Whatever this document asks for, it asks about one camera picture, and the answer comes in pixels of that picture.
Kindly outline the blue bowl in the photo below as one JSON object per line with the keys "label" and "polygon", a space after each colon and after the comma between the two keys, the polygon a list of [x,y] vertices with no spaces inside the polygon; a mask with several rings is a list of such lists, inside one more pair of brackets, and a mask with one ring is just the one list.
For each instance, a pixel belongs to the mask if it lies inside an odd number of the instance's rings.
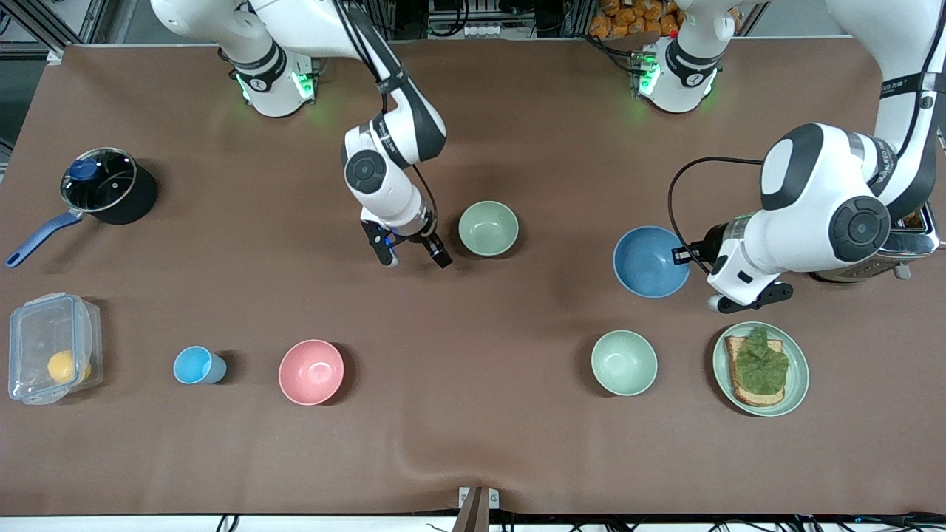
{"label": "blue bowl", "polygon": [[671,296],[690,278],[689,265],[675,263],[673,256],[673,250],[681,246],[676,233],[664,227],[645,225],[626,232],[612,253],[616,279],[643,299]]}

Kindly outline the light green bowl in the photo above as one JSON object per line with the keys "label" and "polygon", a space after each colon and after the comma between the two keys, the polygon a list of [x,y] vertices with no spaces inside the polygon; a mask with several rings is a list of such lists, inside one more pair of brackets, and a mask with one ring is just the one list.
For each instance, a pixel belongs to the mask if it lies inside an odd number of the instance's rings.
{"label": "light green bowl", "polygon": [[473,203],[460,216],[460,242],[477,256],[496,257],[513,247],[520,223],[513,210],[501,202]]}
{"label": "light green bowl", "polygon": [[606,391],[622,397],[639,396],[658,377],[655,348],[642,335],[613,330],[602,335],[591,351],[591,369]]}

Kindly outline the pink bowl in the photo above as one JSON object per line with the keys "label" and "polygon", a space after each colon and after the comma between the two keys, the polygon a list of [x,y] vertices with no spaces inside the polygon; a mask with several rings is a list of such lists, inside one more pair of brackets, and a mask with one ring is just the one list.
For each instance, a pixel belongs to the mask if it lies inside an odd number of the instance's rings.
{"label": "pink bowl", "polygon": [[344,381],[344,359],[328,341],[300,341],[284,354],[278,383],[290,402],[316,406],[335,396]]}

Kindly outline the green lettuce leaf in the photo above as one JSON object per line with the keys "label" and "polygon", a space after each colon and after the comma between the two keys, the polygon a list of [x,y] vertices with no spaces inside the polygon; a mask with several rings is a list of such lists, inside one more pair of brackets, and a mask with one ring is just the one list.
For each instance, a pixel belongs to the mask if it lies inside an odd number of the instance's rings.
{"label": "green lettuce leaf", "polygon": [[777,396],[784,391],[789,361],[783,343],[769,337],[764,327],[754,327],[746,337],[727,339],[731,377],[739,392],[753,396]]}

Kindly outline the toasted bread slice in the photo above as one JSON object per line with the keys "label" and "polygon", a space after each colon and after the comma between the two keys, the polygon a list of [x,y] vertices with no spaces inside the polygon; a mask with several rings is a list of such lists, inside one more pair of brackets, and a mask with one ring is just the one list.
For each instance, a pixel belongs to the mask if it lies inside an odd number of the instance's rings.
{"label": "toasted bread slice", "polygon": [[731,377],[731,356],[729,354],[729,343],[727,343],[727,339],[729,339],[732,336],[733,335],[728,335],[724,337],[724,348],[726,348],[726,354],[727,354],[727,357],[729,357],[729,379],[730,379],[734,396],[737,398],[737,400],[739,400],[740,402],[748,406],[767,407],[767,406],[774,406],[774,405],[779,404],[785,398],[785,388],[786,388],[787,380],[785,381],[784,391],[780,392],[780,394],[778,394],[777,396],[753,396],[751,394],[739,392],[736,389],[736,386],[733,383],[733,378]]}

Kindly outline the light green plate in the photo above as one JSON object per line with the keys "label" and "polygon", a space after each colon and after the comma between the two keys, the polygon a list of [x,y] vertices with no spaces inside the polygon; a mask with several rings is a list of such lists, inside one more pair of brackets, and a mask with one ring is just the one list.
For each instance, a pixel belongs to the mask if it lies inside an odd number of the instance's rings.
{"label": "light green plate", "polygon": [[[748,406],[737,400],[732,391],[732,386],[729,379],[729,357],[727,357],[726,348],[724,348],[724,337],[728,335],[748,336],[750,333],[752,333],[754,327],[764,327],[764,329],[768,330],[768,335],[770,338],[780,340],[781,343],[783,343],[783,352],[787,354],[789,360],[789,373],[785,388],[785,398],[779,404],[774,406]],[[806,398],[809,390],[809,367],[806,357],[802,353],[802,350],[798,346],[797,342],[783,330],[763,322],[743,322],[740,324],[733,324],[732,327],[724,330],[713,347],[712,369],[714,378],[716,378],[716,381],[720,387],[720,390],[724,393],[724,396],[729,398],[729,401],[737,408],[745,411],[746,413],[750,413],[751,415],[757,415],[758,417],[780,417],[780,415],[791,413],[791,411],[800,406],[802,400]]]}

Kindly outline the brown table cover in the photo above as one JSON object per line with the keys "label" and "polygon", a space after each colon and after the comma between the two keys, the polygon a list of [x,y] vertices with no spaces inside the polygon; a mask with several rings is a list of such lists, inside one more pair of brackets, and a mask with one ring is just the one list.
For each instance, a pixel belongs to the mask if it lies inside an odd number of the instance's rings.
{"label": "brown table cover", "polygon": [[[453,257],[402,245],[376,261],[341,172],[344,133],[381,107],[355,61],[318,100],[270,119],[213,47],[76,47],[43,71],[0,184],[0,514],[439,511],[459,487],[523,513],[946,513],[946,253],[906,282],[788,276],[790,301],[720,316],[699,270],[668,299],[615,279],[612,252],[666,225],[667,185],[702,156],[758,159],[809,121],[873,130],[881,80],[851,39],[739,40],[685,115],[635,100],[581,41],[424,41],[395,51],[447,124],[423,163]],[[89,149],[124,149],[158,198],[129,225],[85,216],[17,268],[67,211]],[[495,201],[503,255],[460,241]],[[9,395],[10,317],[67,293],[101,312],[103,381],[47,405]],[[733,324],[763,322],[806,357],[806,398],[758,417],[714,378]],[[655,383],[615,396],[591,351],[645,337]],[[300,341],[337,347],[344,380],[284,397]],[[173,374],[186,347],[219,383]]]}

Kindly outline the beige and chrome toaster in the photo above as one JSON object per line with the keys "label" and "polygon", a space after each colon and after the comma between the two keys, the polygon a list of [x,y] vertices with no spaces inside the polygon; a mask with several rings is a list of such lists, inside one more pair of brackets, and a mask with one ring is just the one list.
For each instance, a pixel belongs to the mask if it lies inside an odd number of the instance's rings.
{"label": "beige and chrome toaster", "polygon": [[906,229],[898,221],[891,227],[885,245],[870,259],[845,268],[809,273],[809,276],[818,282],[840,284],[865,282],[886,273],[892,273],[899,280],[911,279],[910,265],[913,262],[946,248],[937,229],[931,202],[926,202],[921,209],[925,231]]}

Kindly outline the bag of orange snacks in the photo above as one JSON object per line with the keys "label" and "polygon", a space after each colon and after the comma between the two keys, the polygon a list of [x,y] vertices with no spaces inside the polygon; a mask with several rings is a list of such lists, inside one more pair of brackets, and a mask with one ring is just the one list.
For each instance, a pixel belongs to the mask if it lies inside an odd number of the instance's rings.
{"label": "bag of orange snacks", "polygon": [[597,0],[588,33],[598,39],[636,33],[676,36],[685,18],[685,10],[673,0]]}

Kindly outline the blue plastic cup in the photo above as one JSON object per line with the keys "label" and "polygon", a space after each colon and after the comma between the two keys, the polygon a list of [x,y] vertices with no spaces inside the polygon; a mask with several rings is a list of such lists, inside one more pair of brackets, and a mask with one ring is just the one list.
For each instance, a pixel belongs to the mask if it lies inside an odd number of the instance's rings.
{"label": "blue plastic cup", "polygon": [[174,377],[185,385],[219,383],[226,372],[226,361],[201,346],[186,347],[173,364]]}

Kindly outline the glass lid with blue knob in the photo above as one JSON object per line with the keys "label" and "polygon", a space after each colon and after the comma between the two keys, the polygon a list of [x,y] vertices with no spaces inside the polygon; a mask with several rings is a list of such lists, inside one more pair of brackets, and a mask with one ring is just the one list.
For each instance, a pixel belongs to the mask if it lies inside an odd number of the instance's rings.
{"label": "glass lid with blue knob", "polygon": [[127,195],[136,173],[135,159],[122,149],[90,149],[67,166],[61,198],[71,208],[88,212],[111,208]]}

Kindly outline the yellow lemon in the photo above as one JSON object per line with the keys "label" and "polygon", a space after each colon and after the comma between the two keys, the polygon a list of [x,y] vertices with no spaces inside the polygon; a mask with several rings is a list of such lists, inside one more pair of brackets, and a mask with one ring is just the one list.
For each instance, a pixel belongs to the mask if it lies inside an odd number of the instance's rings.
{"label": "yellow lemon", "polygon": [[57,384],[78,384],[91,376],[91,363],[81,366],[81,372],[77,368],[78,365],[75,362],[75,355],[72,350],[57,352],[47,363],[48,374]]}

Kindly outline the clear plastic lidded container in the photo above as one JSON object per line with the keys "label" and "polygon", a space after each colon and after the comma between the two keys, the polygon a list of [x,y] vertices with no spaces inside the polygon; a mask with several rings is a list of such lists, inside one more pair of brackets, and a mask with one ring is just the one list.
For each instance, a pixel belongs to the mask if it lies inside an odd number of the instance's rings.
{"label": "clear plastic lidded container", "polygon": [[[77,370],[91,363],[91,376],[78,384],[54,383],[50,358],[72,350]],[[9,395],[27,405],[47,405],[103,381],[101,312],[67,293],[51,293],[17,307],[10,317]]]}

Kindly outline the grey metal bracket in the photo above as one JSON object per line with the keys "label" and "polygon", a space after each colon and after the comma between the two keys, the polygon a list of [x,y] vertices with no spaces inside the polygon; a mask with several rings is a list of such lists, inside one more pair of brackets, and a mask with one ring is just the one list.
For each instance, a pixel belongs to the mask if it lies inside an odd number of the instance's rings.
{"label": "grey metal bracket", "polygon": [[489,532],[491,511],[499,509],[500,492],[496,488],[463,487],[452,532]]}

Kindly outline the aluminium frame profile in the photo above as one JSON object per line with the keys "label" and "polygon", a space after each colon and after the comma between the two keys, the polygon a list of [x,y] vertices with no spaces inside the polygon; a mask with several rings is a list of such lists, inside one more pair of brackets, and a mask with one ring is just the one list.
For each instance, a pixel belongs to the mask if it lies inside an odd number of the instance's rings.
{"label": "aluminium frame profile", "polygon": [[91,44],[109,0],[0,0],[0,9],[49,48]]}

